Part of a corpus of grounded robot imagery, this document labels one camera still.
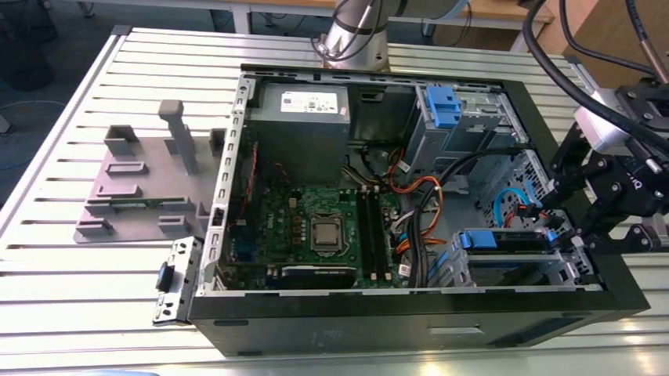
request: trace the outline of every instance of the ram slot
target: ram slot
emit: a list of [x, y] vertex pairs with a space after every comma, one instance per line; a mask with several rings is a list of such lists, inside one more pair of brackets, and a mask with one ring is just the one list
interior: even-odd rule
[[381, 211], [378, 193], [371, 193], [369, 195], [367, 209], [377, 276], [379, 280], [390, 280], [391, 276], [390, 272], [387, 271], [387, 253], [383, 233], [383, 214]]
[[377, 279], [374, 272], [374, 253], [373, 253], [373, 238], [369, 226], [369, 193], [365, 191], [358, 192], [358, 234], [359, 234], [359, 249], [363, 258], [363, 277], [371, 280]]

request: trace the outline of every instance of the sticker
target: sticker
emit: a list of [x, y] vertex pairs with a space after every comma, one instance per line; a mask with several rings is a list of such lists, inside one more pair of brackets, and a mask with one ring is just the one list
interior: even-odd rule
[[334, 92], [284, 92], [282, 112], [311, 112], [337, 114], [337, 93]]
[[411, 275], [411, 267], [407, 264], [399, 264], [399, 270], [397, 271], [403, 277], [409, 277]]
[[407, 172], [409, 172], [409, 164], [407, 164], [405, 161], [399, 161], [399, 162], [397, 163], [397, 167], [398, 167], [402, 171], [405, 171], [405, 173], [407, 173]]

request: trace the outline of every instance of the motherboard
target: motherboard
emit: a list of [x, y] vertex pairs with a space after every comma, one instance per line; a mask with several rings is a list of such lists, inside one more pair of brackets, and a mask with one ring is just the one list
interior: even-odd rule
[[255, 240], [234, 239], [226, 286], [402, 287], [387, 234], [398, 214], [394, 193], [272, 187], [262, 192], [258, 213]]

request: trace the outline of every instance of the power supply label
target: power supply label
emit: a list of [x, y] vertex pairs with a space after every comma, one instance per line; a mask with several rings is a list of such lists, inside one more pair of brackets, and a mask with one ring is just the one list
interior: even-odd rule
[[282, 112], [313, 112], [337, 114], [337, 93], [334, 92], [284, 92]]

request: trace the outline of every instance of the table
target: table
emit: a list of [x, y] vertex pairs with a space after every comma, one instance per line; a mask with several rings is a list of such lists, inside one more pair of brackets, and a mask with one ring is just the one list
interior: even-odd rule
[[[96, 0], [96, 2], [228, 10], [234, 17], [234, 29], [239, 34], [251, 34], [252, 12], [330, 17], [337, 4], [335, 0]], [[90, 3], [80, 1], [77, 1], [77, 3], [84, 16], [91, 16], [90, 12], [92, 8], [87, 5]], [[471, 27], [521, 30], [522, 20], [525, 20], [527, 11], [517, 6], [517, 0], [470, 0], [470, 4]], [[463, 10], [457, 17], [449, 13], [438, 20], [390, 17], [390, 21], [401, 20], [402, 22], [423, 23], [425, 27], [430, 28], [437, 24], [463, 26], [466, 17], [467, 12]], [[544, 26], [552, 23], [554, 19], [556, 17], [552, 12], [546, 8], [542, 8], [531, 24], [534, 36], [540, 35]], [[511, 51], [527, 51], [519, 32], [515, 42], [513, 43]]]
[[[586, 73], [562, 58], [554, 61], [592, 90]], [[192, 132], [224, 127], [240, 63], [319, 65], [303, 38], [134, 29], [108, 39], [0, 211], [0, 373], [104, 367], [180, 376], [210, 375], [210, 368], [280, 376], [669, 374], [666, 255], [626, 257], [649, 311], [530, 349], [226, 360], [192, 327], [152, 327], [156, 270], [170, 243], [72, 241], [107, 151], [103, 137], [110, 125], [122, 124], [138, 136], [166, 136], [160, 99], [184, 101]], [[529, 55], [390, 45], [390, 66], [397, 72], [525, 81], [556, 138], [564, 138], [576, 104]]]

